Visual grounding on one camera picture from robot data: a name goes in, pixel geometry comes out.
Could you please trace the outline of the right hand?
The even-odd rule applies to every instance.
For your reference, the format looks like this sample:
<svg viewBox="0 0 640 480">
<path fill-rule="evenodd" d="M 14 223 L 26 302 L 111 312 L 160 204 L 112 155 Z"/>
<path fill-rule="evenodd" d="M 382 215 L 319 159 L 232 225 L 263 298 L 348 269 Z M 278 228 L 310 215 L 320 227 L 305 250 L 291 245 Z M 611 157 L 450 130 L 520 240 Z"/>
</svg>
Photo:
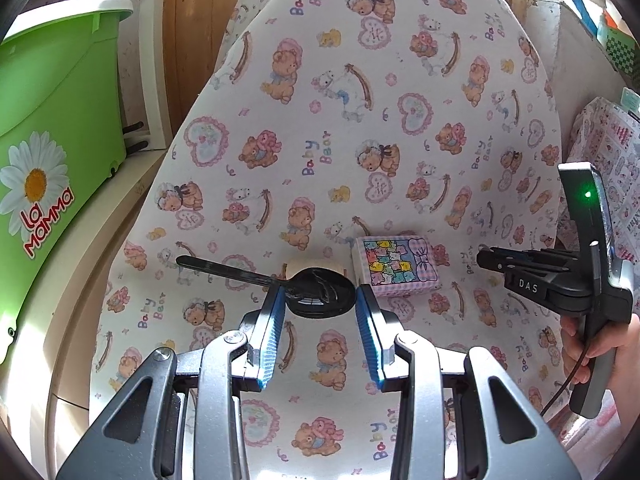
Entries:
<svg viewBox="0 0 640 480">
<path fill-rule="evenodd" d="M 639 317 L 633 313 L 628 324 L 606 324 L 584 351 L 574 318 L 560 318 L 562 359 L 569 373 L 582 358 L 574 375 L 574 384 L 585 384 L 590 378 L 588 364 L 595 358 L 615 351 L 608 390 L 612 392 L 621 422 L 635 422 L 639 416 Z"/>
</svg>

